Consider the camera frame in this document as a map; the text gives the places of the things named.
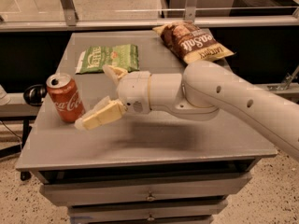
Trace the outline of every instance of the cabinet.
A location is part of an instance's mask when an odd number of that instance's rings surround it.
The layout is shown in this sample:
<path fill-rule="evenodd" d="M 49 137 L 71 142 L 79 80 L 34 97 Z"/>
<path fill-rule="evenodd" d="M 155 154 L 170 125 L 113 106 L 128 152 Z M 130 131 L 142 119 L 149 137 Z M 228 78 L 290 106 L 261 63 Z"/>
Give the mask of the cabinet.
<path fill-rule="evenodd" d="M 116 94 L 104 74 L 74 74 L 80 53 L 127 43 L 138 45 L 141 70 L 184 70 L 152 31 L 72 34 L 58 72 L 75 78 L 86 109 Z M 205 122 L 157 111 L 128 115 L 82 132 L 60 120 L 47 96 L 16 167 L 36 175 L 41 194 L 67 206 L 74 224 L 202 224 L 250 181 L 259 159 L 276 154 L 271 143 L 224 111 Z"/>

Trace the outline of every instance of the can top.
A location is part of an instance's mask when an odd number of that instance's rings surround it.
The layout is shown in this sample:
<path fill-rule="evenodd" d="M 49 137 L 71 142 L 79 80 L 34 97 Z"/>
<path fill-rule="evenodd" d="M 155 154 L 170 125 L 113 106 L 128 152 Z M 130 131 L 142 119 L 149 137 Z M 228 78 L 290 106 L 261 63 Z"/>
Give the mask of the can top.
<path fill-rule="evenodd" d="M 72 77 L 66 73 L 57 73 L 47 79 L 47 86 L 54 89 L 61 88 L 66 86 L 71 79 Z"/>

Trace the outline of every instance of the green chip bag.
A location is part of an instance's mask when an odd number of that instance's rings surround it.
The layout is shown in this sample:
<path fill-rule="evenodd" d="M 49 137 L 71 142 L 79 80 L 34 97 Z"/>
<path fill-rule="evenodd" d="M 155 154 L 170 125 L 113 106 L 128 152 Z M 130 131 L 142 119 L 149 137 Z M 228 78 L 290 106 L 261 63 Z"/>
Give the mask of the green chip bag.
<path fill-rule="evenodd" d="M 76 74 L 101 73 L 104 64 L 117 66 L 128 72 L 137 71 L 137 46 L 127 44 L 116 47 L 89 47 L 80 55 Z"/>

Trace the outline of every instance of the red soda can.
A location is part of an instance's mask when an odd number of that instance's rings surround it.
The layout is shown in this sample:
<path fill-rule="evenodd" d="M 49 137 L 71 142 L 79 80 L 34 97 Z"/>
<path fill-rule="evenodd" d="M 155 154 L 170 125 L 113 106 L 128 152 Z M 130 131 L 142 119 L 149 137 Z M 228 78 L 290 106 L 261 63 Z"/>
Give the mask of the red soda can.
<path fill-rule="evenodd" d="M 76 82 L 68 74 L 50 76 L 47 79 L 47 91 L 63 121 L 75 122 L 85 113 Z"/>

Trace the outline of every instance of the drawer knob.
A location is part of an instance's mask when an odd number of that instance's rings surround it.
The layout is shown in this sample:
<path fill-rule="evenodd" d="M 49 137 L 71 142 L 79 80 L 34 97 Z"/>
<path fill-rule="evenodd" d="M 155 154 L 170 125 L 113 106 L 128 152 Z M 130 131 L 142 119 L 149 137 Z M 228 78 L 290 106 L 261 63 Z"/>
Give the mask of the drawer knob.
<path fill-rule="evenodd" d="M 152 216 L 151 213 L 149 213 L 149 217 L 148 217 L 147 221 L 154 221 L 154 220 L 155 220 L 155 218 Z"/>
<path fill-rule="evenodd" d="M 156 198 L 152 195 L 151 191 L 149 191 L 149 196 L 147 197 L 148 202 L 153 202 L 155 201 Z"/>

